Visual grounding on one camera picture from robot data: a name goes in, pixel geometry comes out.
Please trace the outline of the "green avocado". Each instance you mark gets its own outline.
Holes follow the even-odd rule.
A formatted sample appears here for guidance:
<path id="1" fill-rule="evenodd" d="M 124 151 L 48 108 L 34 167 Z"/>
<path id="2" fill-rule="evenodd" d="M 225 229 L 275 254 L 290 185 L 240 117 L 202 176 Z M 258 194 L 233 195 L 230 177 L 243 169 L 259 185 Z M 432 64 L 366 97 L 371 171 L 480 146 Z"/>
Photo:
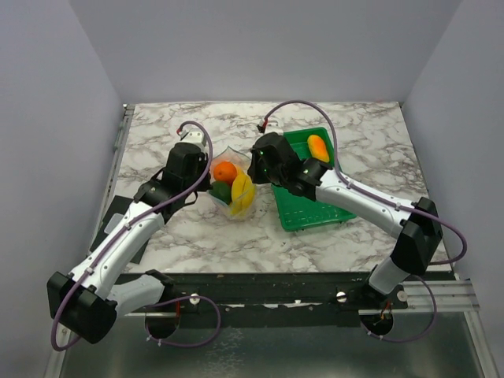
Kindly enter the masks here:
<path id="1" fill-rule="evenodd" d="M 232 202 L 232 187 L 223 181 L 213 181 L 209 194 L 226 205 Z"/>

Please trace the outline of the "yellow orange mango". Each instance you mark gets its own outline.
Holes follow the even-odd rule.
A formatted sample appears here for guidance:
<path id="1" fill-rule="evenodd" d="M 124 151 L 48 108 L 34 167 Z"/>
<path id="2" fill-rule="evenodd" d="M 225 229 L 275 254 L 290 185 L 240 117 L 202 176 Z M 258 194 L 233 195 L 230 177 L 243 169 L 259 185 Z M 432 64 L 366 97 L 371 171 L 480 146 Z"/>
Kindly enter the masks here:
<path id="1" fill-rule="evenodd" d="M 307 139 L 309 152 L 313 158 L 324 163 L 330 162 L 330 156 L 325 141 L 319 135 L 310 135 Z"/>

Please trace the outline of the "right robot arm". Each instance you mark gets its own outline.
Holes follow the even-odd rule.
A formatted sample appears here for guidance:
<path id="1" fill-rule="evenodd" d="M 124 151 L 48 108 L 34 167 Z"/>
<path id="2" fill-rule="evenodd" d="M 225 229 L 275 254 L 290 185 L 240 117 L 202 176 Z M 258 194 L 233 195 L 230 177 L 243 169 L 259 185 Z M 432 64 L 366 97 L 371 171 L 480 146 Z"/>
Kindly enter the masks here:
<path id="1" fill-rule="evenodd" d="M 287 139 L 275 132 L 261 136 L 251 154 L 248 174 L 255 184 L 270 183 L 294 196 L 345 209 L 396 240 L 390 256 L 372 270 L 361 289 L 367 306 L 381 307 L 404 279 L 425 273 L 443 237 L 433 201 L 386 198 L 328 163 L 299 158 Z"/>

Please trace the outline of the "orange fruit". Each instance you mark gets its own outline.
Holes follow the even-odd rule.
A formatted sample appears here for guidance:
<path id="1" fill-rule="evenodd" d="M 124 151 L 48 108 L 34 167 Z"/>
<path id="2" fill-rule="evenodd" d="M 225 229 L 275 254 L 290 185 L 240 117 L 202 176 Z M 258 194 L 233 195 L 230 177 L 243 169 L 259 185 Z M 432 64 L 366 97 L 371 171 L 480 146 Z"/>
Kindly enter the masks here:
<path id="1" fill-rule="evenodd" d="M 238 176 L 238 170 L 230 161 L 222 161 L 213 168 L 213 178 L 216 181 L 232 184 Z"/>

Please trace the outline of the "clear zip top bag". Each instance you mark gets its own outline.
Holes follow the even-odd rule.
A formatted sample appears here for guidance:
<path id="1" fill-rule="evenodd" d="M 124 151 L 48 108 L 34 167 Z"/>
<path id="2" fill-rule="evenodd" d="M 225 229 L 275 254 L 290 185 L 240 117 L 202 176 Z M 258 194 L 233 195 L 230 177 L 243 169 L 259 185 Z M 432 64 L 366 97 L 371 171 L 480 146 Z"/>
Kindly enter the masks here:
<path id="1" fill-rule="evenodd" d="M 244 221 L 252 215 L 256 186 L 246 172 L 250 163 L 249 157 L 230 146 L 212 160 L 207 193 L 229 220 Z"/>

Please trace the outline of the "yellow banana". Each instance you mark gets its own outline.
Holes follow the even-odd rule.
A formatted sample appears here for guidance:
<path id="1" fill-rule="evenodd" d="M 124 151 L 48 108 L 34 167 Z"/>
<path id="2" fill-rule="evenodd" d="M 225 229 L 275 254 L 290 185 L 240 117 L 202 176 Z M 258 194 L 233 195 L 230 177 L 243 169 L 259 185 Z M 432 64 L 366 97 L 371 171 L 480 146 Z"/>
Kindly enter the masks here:
<path id="1" fill-rule="evenodd" d="M 232 183 L 231 215 L 236 216 L 246 212 L 250 208 L 254 196 L 255 186 L 251 178 L 245 173 L 239 174 Z"/>

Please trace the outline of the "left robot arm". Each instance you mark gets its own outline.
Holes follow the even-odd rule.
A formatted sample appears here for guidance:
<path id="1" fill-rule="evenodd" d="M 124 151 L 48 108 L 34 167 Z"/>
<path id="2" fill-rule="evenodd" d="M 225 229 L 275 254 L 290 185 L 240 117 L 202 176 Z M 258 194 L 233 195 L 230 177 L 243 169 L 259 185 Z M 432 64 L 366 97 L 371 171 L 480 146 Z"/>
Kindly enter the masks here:
<path id="1" fill-rule="evenodd" d="M 55 272 L 49 278 L 46 287 L 54 350 L 67 350 L 74 344 L 57 342 L 61 325 L 76 339 L 95 344 L 118 317 L 143 307 L 162 311 L 178 302 L 168 277 L 156 270 L 128 283 L 118 284 L 117 279 L 140 247 L 186 206 L 190 195 L 209 188 L 212 159 L 213 144 L 207 139 L 176 143 L 165 167 L 139 187 L 119 223 L 97 248 L 71 272 Z"/>

